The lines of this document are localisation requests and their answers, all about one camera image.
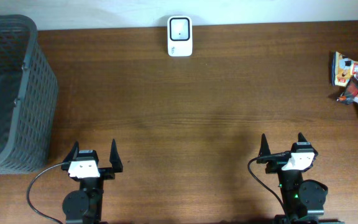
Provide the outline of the black orange snack packet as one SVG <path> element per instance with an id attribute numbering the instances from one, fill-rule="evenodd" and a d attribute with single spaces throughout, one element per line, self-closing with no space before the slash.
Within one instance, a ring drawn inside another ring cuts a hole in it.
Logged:
<path id="1" fill-rule="evenodd" d="M 358 94 L 358 74 L 350 78 L 346 85 L 345 90 L 337 97 L 337 102 L 349 105 L 354 102 L 356 95 Z"/>

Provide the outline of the cream chocolate chip bag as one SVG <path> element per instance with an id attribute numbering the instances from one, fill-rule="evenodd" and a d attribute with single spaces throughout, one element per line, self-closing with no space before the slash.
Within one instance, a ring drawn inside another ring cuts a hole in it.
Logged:
<path id="1" fill-rule="evenodd" d="M 332 85 L 345 87 L 354 75 L 358 75 L 358 61 L 335 52 L 331 66 Z"/>

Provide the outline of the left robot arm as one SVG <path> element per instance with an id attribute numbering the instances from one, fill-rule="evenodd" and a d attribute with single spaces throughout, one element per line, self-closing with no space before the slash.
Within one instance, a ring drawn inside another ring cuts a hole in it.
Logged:
<path id="1" fill-rule="evenodd" d="M 109 167 L 98 167 L 99 158 L 95 150 L 80 150 L 75 142 L 63 160 L 61 170 L 80 184 L 78 190 L 70 192 L 63 200 L 62 210 L 66 223 L 102 223 L 104 181 L 114 180 L 115 174 L 123 171 L 115 140 L 111 143 Z"/>

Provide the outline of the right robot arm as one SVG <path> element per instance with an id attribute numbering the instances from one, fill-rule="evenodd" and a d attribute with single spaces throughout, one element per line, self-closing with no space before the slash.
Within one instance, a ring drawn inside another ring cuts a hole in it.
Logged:
<path id="1" fill-rule="evenodd" d="M 283 209 L 284 214 L 276 215 L 274 223 L 340 223 L 339 220 L 320 219 L 324 215 L 328 187 L 317 180 L 303 178 L 303 173 L 313 167 L 317 156 L 317 150 L 301 133 L 298 133 L 298 140 L 292 144 L 289 151 L 275 154 L 270 152 L 266 135 L 262 135 L 259 154 L 248 162 L 247 168 L 250 175 L 256 177 L 250 165 L 253 162 L 265 164 L 266 174 L 278 175 L 281 196 L 274 193 L 259 178 L 255 178 L 260 185 L 273 193 Z"/>

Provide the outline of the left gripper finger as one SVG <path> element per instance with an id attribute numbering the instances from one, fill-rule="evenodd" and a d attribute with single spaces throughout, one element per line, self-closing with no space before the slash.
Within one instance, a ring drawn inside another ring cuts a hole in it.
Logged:
<path id="1" fill-rule="evenodd" d="M 67 154 L 67 156 L 64 158 L 63 162 L 71 162 L 71 161 L 75 160 L 78 152 L 79 152 L 79 142 L 75 141 L 72 149 Z"/>
<path id="2" fill-rule="evenodd" d="M 115 139 L 112 140 L 109 161 L 111 163 L 114 173 L 123 172 L 123 164 L 119 156 L 119 153 L 117 151 L 117 145 Z"/>

